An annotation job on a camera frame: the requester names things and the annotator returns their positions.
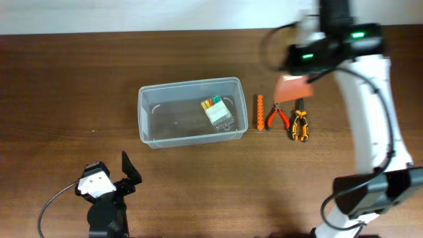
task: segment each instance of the orange object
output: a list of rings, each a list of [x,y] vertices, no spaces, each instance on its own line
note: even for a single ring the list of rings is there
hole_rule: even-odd
[[[257,130],[261,132],[264,129],[263,121],[263,96],[257,96]]]
[[[308,76],[281,75],[275,86],[274,102],[287,102],[313,95]]]

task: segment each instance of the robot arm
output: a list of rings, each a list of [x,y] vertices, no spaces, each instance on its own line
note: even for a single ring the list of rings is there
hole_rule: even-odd
[[[362,56],[357,58],[354,62],[345,61],[343,68],[355,71],[361,75],[366,76],[371,82],[378,87],[382,97],[387,103],[389,116],[391,120],[391,127],[394,136],[395,156],[387,168],[389,171],[402,171],[409,174],[408,168],[412,167],[412,158],[404,145],[401,133],[399,131],[397,118],[395,116],[395,108],[391,96],[391,88],[389,82],[389,67],[390,61],[382,55]],[[335,79],[342,91],[345,99],[346,108],[350,120],[350,127],[354,139],[354,147],[356,152],[356,169],[358,174],[368,175],[374,172],[374,169],[382,167],[386,160],[387,145],[389,144],[388,123],[381,101],[377,98],[369,85],[361,80],[353,78],[345,72],[339,71],[335,74]],[[365,208],[367,214],[352,218],[351,214],[344,214],[341,212],[338,205],[331,211],[327,219],[329,222],[337,227],[350,227],[359,222],[369,223],[380,216],[380,212],[373,212],[397,205],[402,202],[404,197],[399,195],[394,198],[391,197],[385,200],[383,205],[376,204],[375,199],[380,199],[386,195],[389,183],[386,180],[378,182],[384,184],[383,189],[377,192],[368,192],[368,196],[373,196],[371,200],[367,197],[365,206],[358,205],[360,209]],[[417,189],[416,186],[403,188],[403,190]],[[316,237],[355,237],[360,232],[360,228],[351,229],[349,231],[339,231],[329,227],[323,223],[315,230]]]
[[[354,25],[348,4],[320,0],[321,32],[306,38],[301,31],[309,29],[300,24],[300,44],[289,47],[284,66],[292,75],[336,73],[354,138],[358,174],[334,180],[322,205],[324,223],[311,233],[318,238],[357,237],[364,224],[423,186],[423,168],[412,168],[395,116],[381,27]],[[336,206],[326,217],[332,198]]]

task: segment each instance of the cable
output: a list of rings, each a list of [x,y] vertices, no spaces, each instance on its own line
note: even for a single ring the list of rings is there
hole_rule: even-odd
[[[331,227],[331,228],[333,228],[335,230],[338,230],[338,231],[349,231],[349,230],[356,229],[356,228],[360,228],[359,231],[361,231],[362,227],[365,226],[365,225],[367,225],[364,222],[359,222],[356,225],[352,225],[352,226],[346,227],[346,228],[337,227],[337,226],[331,224],[331,222],[329,222],[328,219],[326,218],[325,208],[326,208],[327,204],[332,199],[336,199],[336,198],[338,198],[340,196],[343,196],[345,194],[348,194],[350,192],[353,192],[353,191],[355,191],[355,190],[357,190],[357,189],[359,189],[359,188],[361,188],[361,187],[369,184],[373,179],[375,179],[379,175],[382,175],[388,169],[388,166],[391,164],[392,158],[395,155],[392,121],[391,121],[391,118],[389,117],[389,111],[388,111],[387,103],[385,102],[385,99],[383,98],[382,94],[379,92],[379,89],[367,77],[365,77],[365,76],[363,76],[363,75],[361,75],[361,74],[359,74],[359,73],[357,73],[355,71],[351,71],[349,69],[344,69],[344,68],[340,68],[340,67],[335,67],[335,68],[330,69],[330,70],[328,70],[328,71],[326,71],[326,72],[324,72],[324,73],[322,73],[322,74],[320,74],[320,75],[318,75],[316,77],[313,77],[313,78],[309,79],[307,82],[308,83],[313,83],[313,82],[321,79],[323,76],[328,75],[329,73],[332,73],[333,71],[336,71],[336,70],[343,71],[345,73],[349,73],[350,75],[359,77],[360,79],[364,80],[371,87],[371,89],[373,90],[373,92],[379,97],[379,99],[381,101],[383,110],[385,111],[385,115],[386,115],[386,118],[387,118],[387,123],[388,123],[388,130],[389,130],[389,150],[387,152],[386,163],[384,164],[384,166],[382,168],[380,168],[378,171],[374,172],[373,175],[369,179],[367,179],[366,181],[364,181],[363,183],[358,184],[358,185],[355,185],[354,187],[349,188],[347,190],[343,190],[343,191],[340,191],[340,192],[331,194],[328,198],[325,199],[325,201],[323,201],[322,206],[321,206],[321,209],[320,209],[321,217],[322,217],[323,221],[329,227]]]
[[[293,22],[291,24],[286,24],[283,26],[279,26],[277,28],[272,29],[270,32],[268,32],[264,38],[261,40],[260,42],[260,47],[259,47],[259,54],[260,54],[260,60],[261,62],[264,64],[264,66],[266,66],[269,70],[271,71],[285,71],[285,68],[283,67],[277,67],[277,66],[273,66],[269,60],[268,60],[268,45],[269,45],[269,41],[272,38],[272,36],[277,33],[277,31],[281,30],[281,29],[285,29],[285,28],[291,28],[291,27],[295,27],[296,26],[296,22]]]
[[[60,194],[64,193],[66,190],[70,189],[71,187],[75,186],[76,184],[78,184],[79,181],[75,181],[72,184],[70,184],[69,186],[67,186],[66,188],[64,188],[62,191],[58,192],[56,195],[53,196],[53,198],[51,198],[46,205],[44,205],[44,207],[42,208],[41,212],[40,212],[40,216],[38,216],[38,234],[40,236],[40,238],[44,238],[42,231],[41,231],[41,219],[42,216],[44,214],[44,212],[46,211],[48,205],[50,205]]]

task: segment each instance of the white wall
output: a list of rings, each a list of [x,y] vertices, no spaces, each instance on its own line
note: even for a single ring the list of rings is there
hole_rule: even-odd
[[[315,1],[0,0],[0,34],[270,28]],[[361,22],[423,23],[422,0],[351,2]]]

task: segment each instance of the green light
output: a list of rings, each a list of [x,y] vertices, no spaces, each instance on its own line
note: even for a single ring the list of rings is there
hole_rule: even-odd
[[[313,54],[306,54],[306,55],[303,55],[303,60],[309,60],[309,59],[311,59],[313,56],[314,56]]]
[[[354,39],[359,39],[359,38],[363,38],[365,35],[364,32],[353,32],[351,33],[351,37]]]

